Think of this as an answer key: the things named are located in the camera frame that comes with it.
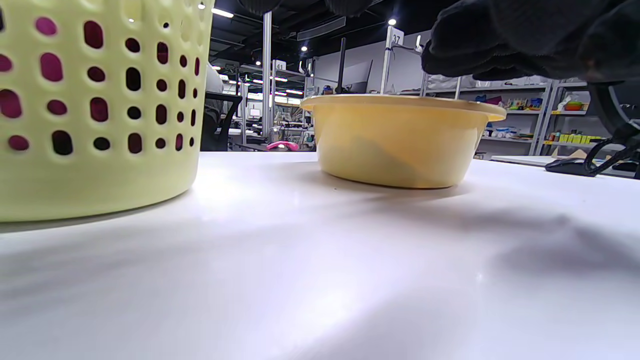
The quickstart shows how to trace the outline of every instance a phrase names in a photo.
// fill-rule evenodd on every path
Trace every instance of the shelf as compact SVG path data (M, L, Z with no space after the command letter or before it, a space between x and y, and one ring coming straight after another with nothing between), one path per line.
M559 88L586 88L587 83L559 83Z
M498 142L519 142L519 143L532 143L533 140L517 140L517 139L509 139L509 138L490 138L488 136L483 136L482 140L493 140Z
M514 86L500 86L500 87L479 87L479 88L464 88L460 89L460 92L509 92L509 91L521 91L521 90L544 90L546 85L514 85ZM455 93L456 89L439 89L439 90L426 90L425 94L440 94L440 93Z
M545 141L543 142L543 144L551 145L551 146L566 146L566 147L579 147L581 149L590 149L594 147L597 143L571 143L571 142ZM604 147L605 150L610 150L610 151L620 151L620 150L623 150L624 148L625 148L624 146L618 145L616 143L612 143Z
M540 110L507 110L507 114L539 115Z
M587 112L586 111L554 110L554 111L551 111L551 115L584 116L584 115L587 115Z

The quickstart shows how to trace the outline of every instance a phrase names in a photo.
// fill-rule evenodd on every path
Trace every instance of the black pole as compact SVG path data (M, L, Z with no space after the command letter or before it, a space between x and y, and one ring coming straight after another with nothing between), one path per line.
M338 85L335 88L336 94L342 93L342 73L344 73L344 53L347 51L347 38L342 38L340 43L340 68L338 72Z

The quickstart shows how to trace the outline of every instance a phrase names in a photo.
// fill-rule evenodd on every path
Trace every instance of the white wall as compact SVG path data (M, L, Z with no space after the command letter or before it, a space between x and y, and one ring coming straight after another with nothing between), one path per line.
M406 35L404 37L404 45L408 47L415 46L418 35L422 36L420 42L424 45L424 43L426 43L431 37L431 30ZM371 60L373 60L373 66L371 67L371 75L369 76L367 91L380 90L382 82L382 66L385 60L384 41L347 50L344 57L344 66L349 67ZM320 56L316 60L315 76L337 81L339 65L340 53ZM420 82L422 81L420 56L402 49L395 49L395 56L391 54L389 69L387 91L391 90L392 85L396 92L406 89L420 88ZM325 85L330 85L332 88L335 88L335 83L316 80L316 86L319 86L320 89Z

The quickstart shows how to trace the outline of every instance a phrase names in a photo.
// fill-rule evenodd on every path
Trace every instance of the person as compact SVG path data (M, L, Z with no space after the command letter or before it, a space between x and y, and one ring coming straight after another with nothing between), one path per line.
M224 84L218 71L211 64L207 64L207 79L205 89L207 92L222 94ZM224 102L221 100L206 99L204 101L204 115L202 119L202 140L200 151L215 151L215 134L221 122Z

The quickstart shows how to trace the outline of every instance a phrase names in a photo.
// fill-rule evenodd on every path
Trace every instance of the computer monitor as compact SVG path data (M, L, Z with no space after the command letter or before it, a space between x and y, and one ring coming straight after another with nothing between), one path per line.
M352 94L366 93L372 66L373 60L345 68L342 87Z

